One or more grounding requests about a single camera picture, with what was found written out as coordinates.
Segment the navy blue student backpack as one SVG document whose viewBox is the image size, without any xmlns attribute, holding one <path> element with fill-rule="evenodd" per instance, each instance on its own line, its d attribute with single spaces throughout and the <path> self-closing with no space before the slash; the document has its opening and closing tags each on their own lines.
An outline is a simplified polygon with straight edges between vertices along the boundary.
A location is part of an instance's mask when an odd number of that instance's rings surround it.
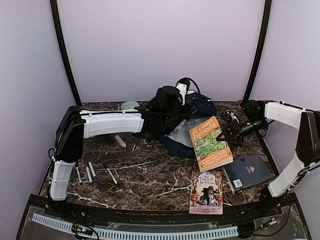
<svg viewBox="0 0 320 240">
<path fill-rule="evenodd" d="M 193 90 L 184 96 L 184 104 L 181 100 L 172 87 L 159 88 L 142 112 L 142 129 L 154 132 L 170 153 L 195 157 L 189 130 L 215 116 L 217 109 L 211 98 Z"/>
</svg>

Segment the orange treehouse paperback book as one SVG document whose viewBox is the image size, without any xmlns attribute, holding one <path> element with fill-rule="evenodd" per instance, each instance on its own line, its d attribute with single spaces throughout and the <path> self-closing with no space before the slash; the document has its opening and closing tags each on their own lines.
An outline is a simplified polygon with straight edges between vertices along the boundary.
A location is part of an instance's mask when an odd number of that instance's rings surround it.
<svg viewBox="0 0 320 240">
<path fill-rule="evenodd" d="M 228 143 L 217 140 L 218 135 L 221 133 L 221 126 L 215 116 L 189 130 L 191 143 L 201 173 L 233 162 L 234 157 Z"/>
</svg>

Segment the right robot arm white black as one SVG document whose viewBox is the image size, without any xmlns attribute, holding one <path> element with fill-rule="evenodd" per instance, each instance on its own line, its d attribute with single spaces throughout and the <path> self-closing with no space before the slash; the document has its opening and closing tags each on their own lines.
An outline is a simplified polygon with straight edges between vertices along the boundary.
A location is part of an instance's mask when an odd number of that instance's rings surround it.
<svg viewBox="0 0 320 240">
<path fill-rule="evenodd" d="M 226 122 L 216 137 L 218 142 L 241 145 L 244 138 L 279 123 L 297 131 L 297 141 L 292 160 L 262 193 L 264 199 L 255 205 L 255 213 L 266 217 L 275 208 L 271 198 L 284 195 L 297 186 L 312 170 L 320 166 L 320 112 L 283 101 L 248 100 L 240 103 L 247 119 L 240 122 L 230 112 L 222 112 Z"/>
</svg>

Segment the pink Shrew paperback book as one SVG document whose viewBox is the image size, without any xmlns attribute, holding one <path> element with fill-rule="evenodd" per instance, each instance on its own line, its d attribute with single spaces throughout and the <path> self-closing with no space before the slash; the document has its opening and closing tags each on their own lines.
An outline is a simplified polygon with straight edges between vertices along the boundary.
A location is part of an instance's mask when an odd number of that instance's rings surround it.
<svg viewBox="0 0 320 240">
<path fill-rule="evenodd" d="M 219 171 L 192 172 L 189 214 L 222 215 L 223 186 Z"/>
</svg>

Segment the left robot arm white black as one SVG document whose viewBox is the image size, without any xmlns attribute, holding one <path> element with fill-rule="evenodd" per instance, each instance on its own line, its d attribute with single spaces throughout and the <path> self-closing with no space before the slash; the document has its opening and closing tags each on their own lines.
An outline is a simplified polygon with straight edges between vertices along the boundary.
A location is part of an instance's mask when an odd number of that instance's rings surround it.
<svg viewBox="0 0 320 240">
<path fill-rule="evenodd" d="M 70 206 L 64 202 L 71 173 L 83 155 L 84 139 L 118 134 L 155 132 L 166 129 L 177 119 L 188 119 L 193 107 L 186 100 L 186 84 L 164 86 L 146 106 L 129 109 L 89 111 L 70 106 L 57 131 L 54 148 L 50 149 L 54 167 L 49 188 L 53 200 L 51 210 L 60 218 L 67 218 Z"/>
</svg>

